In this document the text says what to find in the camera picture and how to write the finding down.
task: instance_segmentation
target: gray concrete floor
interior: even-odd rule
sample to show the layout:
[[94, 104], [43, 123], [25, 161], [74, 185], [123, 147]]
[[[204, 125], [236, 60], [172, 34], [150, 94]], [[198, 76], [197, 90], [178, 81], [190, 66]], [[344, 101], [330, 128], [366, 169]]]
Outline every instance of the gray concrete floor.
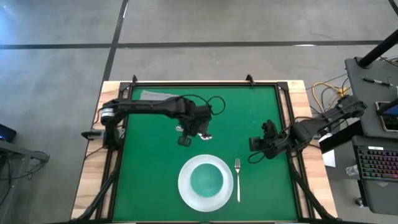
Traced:
[[[0, 44], [109, 44], [121, 3], [0, 0]], [[130, 0], [119, 42], [381, 40], [397, 22], [387, 0]], [[230, 80], [250, 73], [311, 86], [345, 73], [344, 59], [373, 47], [118, 49], [109, 79]], [[17, 130], [16, 144], [51, 155], [24, 181], [16, 223], [69, 219], [87, 145], [80, 133], [93, 120], [108, 53], [0, 50], [0, 123]], [[386, 55], [398, 55], [398, 48]], [[331, 179], [331, 187], [340, 218], [394, 223], [395, 217], [356, 208], [351, 182]]]

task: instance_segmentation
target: plate rim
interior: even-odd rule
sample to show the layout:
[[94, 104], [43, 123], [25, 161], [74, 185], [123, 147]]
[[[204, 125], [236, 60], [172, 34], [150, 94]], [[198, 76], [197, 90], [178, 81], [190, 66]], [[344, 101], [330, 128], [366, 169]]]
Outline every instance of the plate rim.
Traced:
[[[211, 162], [213, 162], [213, 163], [202, 162], [202, 163], [197, 164], [195, 167], [188, 168], [188, 166], [189, 166], [192, 162], [195, 162], [195, 161], [198, 160], [198, 159], [209, 159], [209, 160], [210, 160]], [[193, 193], [195, 193], [195, 192], [193, 191], [193, 189], [191, 188], [191, 186], [190, 186], [190, 179], [188, 179], [188, 180], [186, 180], [186, 179], [185, 179], [185, 180], [182, 180], [183, 171], [185, 171], [186, 169], [189, 169], [189, 170], [188, 170], [188, 173], [187, 173], [187, 174], [184, 174], [184, 175], [189, 175], [189, 176], [191, 176], [191, 174], [192, 174], [192, 172], [195, 170], [195, 168], [198, 167], [198, 166], [200, 166], [200, 165], [202, 165], [202, 164], [204, 164], [204, 163], [209, 163], [209, 164], [212, 164], [212, 165], [216, 166], [217, 168], [219, 168], [219, 170], [220, 170], [221, 173], [223, 173], [223, 171], [224, 171], [224, 175], [223, 175], [223, 179], [224, 179], [224, 180], [223, 180], [223, 186], [227, 188], [227, 189], [225, 190], [225, 192], [222, 192], [222, 191], [223, 191], [223, 188], [224, 188], [224, 187], [222, 187], [221, 190], [215, 195], [215, 196], [217, 196], [218, 194], [225, 194], [226, 196], [223, 197], [223, 198], [224, 198], [223, 200], [220, 200], [220, 202], [219, 202], [218, 205], [216, 205], [215, 207], [210, 208], [210, 209], [197, 208], [194, 204], [192, 204], [192, 203], [190, 203], [190, 202], [188, 201], [188, 199], [187, 199], [188, 194], [187, 194], [187, 193], [185, 193], [185, 194], [182, 193], [182, 188], [185, 187], [185, 184], [186, 184], [186, 182], [183, 182], [183, 181], [187, 181], [187, 182], [189, 183], [189, 184], [188, 184], [188, 185], [189, 185], [189, 188], [190, 188], [189, 191], [192, 191]], [[186, 163], [184, 163], [184, 165], [183, 165], [182, 168], [180, 169], [180, 173], [179, 173], [179, 175], [178, 175], [177, 183], [178, 183], [178, 192], [180, 193], [180, 196], [181, 196], [182, 200], [183, 200], [190, 208], [192, 208], [192, 209], [194, 209], [194, 210], [196, 210], [196, 211], [199, 211], [199, 212], [213, 212], [213, 211], [215, 211], [215, 210], [220, 209], [221, 207], [223, 207], [223, 206], [229, 201], [229, 199], [231, 198], [231, 195], [232, 195], [232, 193], [233, 193], [233, 189], [234, 189], [234, 179], [233, 179], [233, 175], [232, 175], [231, 169], [228, 167], [228, 165], [227, 165], [222, 159], [220, 159], [219, 157], [216, 157], [216, 156], [214, 156], [214, 155], [210, 155], [210, 154], [200, 154], [200, 155], [194, 156], [194, 157], [192, 157], [191, 159], [189, 159]], [[200, 197], [200, 198], [205, 198], [204, 200], [211, 200], [211, 199], [214, 199], [215, 196], [209, 197], [209, 198], [200, 197], [200, 196], [198, 196], [198, 197]]]

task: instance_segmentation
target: workstation desk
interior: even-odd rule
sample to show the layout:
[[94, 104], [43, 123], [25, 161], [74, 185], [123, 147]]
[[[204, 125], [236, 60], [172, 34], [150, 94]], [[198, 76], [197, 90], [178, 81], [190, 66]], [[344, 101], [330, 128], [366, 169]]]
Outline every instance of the workstation desk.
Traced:
[[[205, 99], [222, 96], [226, 102], [225, 112], [213, 116], [209, 125], [209, 133], [214, 138], [208, 142], [193, 138], [190, 147], [178, 146], [180, 133], [174, 130], [177, 120], [153, 114], [130, 115], [125, 123], [122, 152], [101, 149], [84, 162], [71, 218], [79, 217], [90, 205], [101, 184], [112, 173], [117, 158], [121, 168], [115, 184], [106, 193], [101, 212], [96, 212], [92, 218], [109, 218], [113, 222], [274, 222], [319, 217], [290, 177], [289, 159], [308, 181], [319, 202], [337, 217], [318, 148], [309, 146], [296, 157], [282, 153], [258, 164], [247, 162], [252, 153], [248, 138], [262, 136], [261, 124], [267, 119], [273, 120], [281, 130], [295, 117], [312, 115], [303, 81], [104, 82], [97, 109], [120, 96], [138, 100], [143, 90], [196, 94]], [[198, 99], [192, 100], [197, 105], [203, 104]], [[104, 129], [99, 123], [93, 128]], [[86, 153], [101, 146], [102, 139], [92, 140]], [[224, 160], [233, 171], [234, 183], [233, 159], [241, 159], [240, 203], [236, 201], [234, 186], [229, 201], [214, 212], [197, 212], [185, 204], [178, 192], [178, 173], [189, 158], [199, 154], [213, 154]]]

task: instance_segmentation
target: white paper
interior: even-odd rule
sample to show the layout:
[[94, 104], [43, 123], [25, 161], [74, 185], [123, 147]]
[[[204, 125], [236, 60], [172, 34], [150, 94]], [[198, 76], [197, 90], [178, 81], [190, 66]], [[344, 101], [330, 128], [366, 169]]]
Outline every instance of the white paper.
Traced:
[[[328, 133], [328, 134], [322, 136], [322, 138], [320, 138], [319, 141], [321, 142], [330, 136], [332, 136], [332, 134]], [[323, 163], [325, 164], [325, 166], [336, 167], [335, 150], [330, 150], [327, 153], [322, 154], [322, 157], [323, 157]]]
[[178, 96], [168, 93], [155, 93], [151, 91], [143, 90], [140, 96], [140, 100], [166, 100], [167, 98]]

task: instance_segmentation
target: small black object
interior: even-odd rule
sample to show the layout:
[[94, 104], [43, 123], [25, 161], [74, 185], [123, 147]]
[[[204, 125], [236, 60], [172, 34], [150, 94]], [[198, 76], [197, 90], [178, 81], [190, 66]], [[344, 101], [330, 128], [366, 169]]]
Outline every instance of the small black object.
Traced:
[[131, 82], [122, 82], [119, 85], [119, 91], [127, 90], [131, 86]]
[[246, 81], [249, 81], [251, 86], [256, 85], [256, 83], [255, 83], [254, 80], [253, 80], [253, 77], [252, 77], [250, 74], [247, 75]]
[[178, 137], [177, 143], [181, 146], [189, 147], [191, 145], [192, 140], [185, 136]]
[[0, 141], [12, 142], [16, 134], [15, 130], [0, 124]]
[[260, 137], [249, 138], [249, 150], [258, 151], [259, 149], [267, 149], [267, 145], [270, 144], [278, 134], [275, 124], [271, 120], [267, 120], [266, 123], [261, 126], [264, 132], [264, 140]]
[[83, 131], [81, 133], [81, 135], [87, 139], [87, 140], [94, 140], [96, 138], [100, 138], [103, 135], [103, 131], [102, 130], [95, 130], [95, 129], [91, 129], [89, 131]]
[[136, 75], [132, 75], [132, 83], [131, 83], [131, 86], [135, 86], [137, 81], [138, 81], [138, 79], [137, 79]]
[[363, 208], [363, 207], [364, 207], [362, 198], [357, 198], [357, 199], [355, 200], [355, 204], [357, 204], [360, 208]]
[[284, 91], [288, 91], [289, 90], [289, 84], [287, 84], [287, 82], [278, 82], [278, 86], [283, 89]]

